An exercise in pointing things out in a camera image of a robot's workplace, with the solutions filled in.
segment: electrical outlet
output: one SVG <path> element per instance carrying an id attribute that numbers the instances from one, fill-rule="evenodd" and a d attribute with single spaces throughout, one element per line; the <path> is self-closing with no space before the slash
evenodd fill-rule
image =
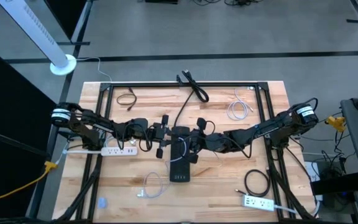
<path id="1" fill-rule="evenodd" d="M 136 156 L 136 147 L 124 147 L 120 149 L 118 147 L 103 147 L 101 150 L 102 156 Z"/>
<path id="2" fill-rule="evenodd" d="M 257 208 L 266 211 L 274 211 L 274 201 L 271 199 L 254 197 L 250 195 L 242 196 L 242 206 Z"/>

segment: blue object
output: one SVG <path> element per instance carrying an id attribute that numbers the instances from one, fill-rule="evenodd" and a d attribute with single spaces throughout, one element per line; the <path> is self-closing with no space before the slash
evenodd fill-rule
<path id="1" fill-rule="evenodd" d="M 106 208 L 107 207 L 107 199 L 104 197 L 100 197 L 98 200 L 98 208 Z"/>

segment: wooden tabletop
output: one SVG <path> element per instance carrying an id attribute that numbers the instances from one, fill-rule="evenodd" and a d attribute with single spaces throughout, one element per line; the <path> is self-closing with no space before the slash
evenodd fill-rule
<path id="1" fill-rule="evenodd" d="M 83 108 L 95 110 L 99 91 L 98 82 L 84 83 L 80 98 Z M 287 93 L 283 82 L 268 82 L 274 112 L 277 114 L 289 108 Z M 181 116 L 178 126 L 196 128 L 197 118 L 211 120 L 216 124 L 215 132 L 226 130 L 246 129 L 260 122 L 255 91 L 238 88 L 239 97 L 250 104 L 254 112 L 249 112 L 246 119 L 234 121 L 227 117 L 229 104 L 236 101 L 234 88 L 211 87 L 204 88 L 209 95 L 209 102 L 202 103 L 193 95 Z M 115 88 L 110 112 L 110 118 L 115 122 L 125 122 L 132 118 L 147 118 L 149 124 L 161 122 L 162 115 L 169 115 L 170 126 L 191 92 L 191 88 L 133 88 L 137 96 L 136 105 L 127 111 L 127 106 L 117 104 L 116 98 L 128 93 L 127 88 Z M 265 97 L 262 94 L 266 118 L 268 119 Z M 241 113 L 241 106 L 236 107 Z M 212 131 L 208 124 L 206 133 Z M 98 198 L 104 197 L 108 201 L 107 208 L 96 206 L 94 222 L 274 222 L 277 221 L 276 212 L 265 212 L 241 206 L 241 195 L 234 191 L 245 191 L 244 176 L 248 170 L 258 169 L 265 172 L 267 158 L 262 138 L 256 139 L 252 146 L 252 157 L 247 159 L 240 152 L 218 154 L 219 159 L 210 151 L 203 150 L 197 164 L 191 164 L 191 180 L 188 183 L 171 183 L 168 189 L 157 198 L 139 198 L 143 187 L 144 176 L 149 172 L 157 172 L 162 176 L 165 184 L 169 183 L 164 161 L 170 158 L 170 148 L 164 149 L 163 159 L 155 157 L 157 144 L 150 152 L 139 150 L 133 157 L 104 157 Z M 300 147 L 290 141 L 292 152 L 303 162 Z M 58 192 L 53 218 L 64 213 L 80 191 L 86 155 L 69 154 L 66 158 L 62 181 Z M 296 160 L 289 152 L 284 151 L 290 188 L 307 211 L 314 210 L 314 200 L 309 180 Z M 254 192 L 262 192 L 266 188 L 266 180 L 260 175 L 250 175 L 248 184 Z M 147 191 L 154 194 L 159 190 L 159 181 L 155 176 L 149 177 Z M 90 192 L 87 194 L 84 206 L 84 217 L 88 213 Z M 285 196 L 280 189 L 282 202 Z M 272 189 L 265 198 L 273 198 Z"/>

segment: yellow extension cord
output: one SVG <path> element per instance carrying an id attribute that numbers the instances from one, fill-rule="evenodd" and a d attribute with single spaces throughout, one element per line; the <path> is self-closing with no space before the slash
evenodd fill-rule
<path id="1" fill-rule="evenodd" d="M 11 191 L 11 192 L 9 192 L 9 193 L 6 193 L 6 194 L 4 194 L 4 195 L 1 195 L 1 196 L 0 196 L 0 199 L 1 199 L 1 198 L 4 198 L 4 197 L 7 197 L 7 196 L 9 196 L 9 195 L 11 195 L 11 194 L 14 194 L 14 193 L 16 193 L 16 192 L 18 192 L 18 191 L 20 191 L 20 190 L 23 190 L 23 189 L 25 189 L 26 187 L 28 187 L 28 186 L 30 186 L 30 185 L 32 185 L 32 184 L 37 183 L 40 179 L 44 178 L 44 177 L 49 173 L 49 171 L 50 171 L 51 169 L 54 169 L 54 168 L 56 168 L 56 167 L 57 167 L 56 164 L 54 164 L 54 163 L 52 163 L 52 162 L 49 162 L 49 161 L 46 161 L 46 162 L 45 162 L 45 172 L 44 172 L 44 174 L 42 174 L 39 178 L 33 180 L 32 182 L 26 184 L 25 186 L 19 187 L 18 189 L 15 189 L 15 190 L 13 190 L 13 191 Z"/>

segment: gray floor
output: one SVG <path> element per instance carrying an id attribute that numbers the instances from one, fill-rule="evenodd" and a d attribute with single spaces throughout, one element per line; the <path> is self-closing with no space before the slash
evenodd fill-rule
<path id="1" fill-rule="evenodd" d="M 67 41 L 42 0 L 28 0 L 57 41 Z M 170 54 L 227 54 L 257 52 L 315 52 L 358 50 L 358 19 L 346 0 L 265 0 L 249 7 L 229 7 L 223 2 L 197 6 L 189 0 L 179 5 L 149 4 L 136 0 L 100 0 L 93 3 L 80 57 Z M 73 47 L 62 47 L 72 54 Z M 0 7 L 0 56 L 45 57 Z M 65 77 L 53 76 L 48 64 L 12 65 L 52 100 L 58 101 Z M 104 62 L 101 70 L 114 81 L 175 80 L 188 69 L 196 80 L 283 80 L 290 103 L 319 99 L 320 118 L 339 111 L 342 99 L 358 97 L 358 57 L 259 58 L 225 60 L 167 60 Z M 83 82 L 108 81 L 97 72 L 97 63 L 79 63 L 67 101 L 77 102 Z M 306 134 L 334 137 L 320 124 Z M 322 149 L 332 154 L 333 142 L 302 140 L 306 152 Z M 342 150 L 353 152 L 349 138 Z M 62 151 L 58 142 L 53 159 Z M 305 156 L 306 160 L 316 159 Z M 356 157 L 346 164 L 358 171 Z M 40 218 L 50 219 L 62 169 L 48 177 Z M 349 222 L 348 215 L 322 209 L 324 220 Z"/>

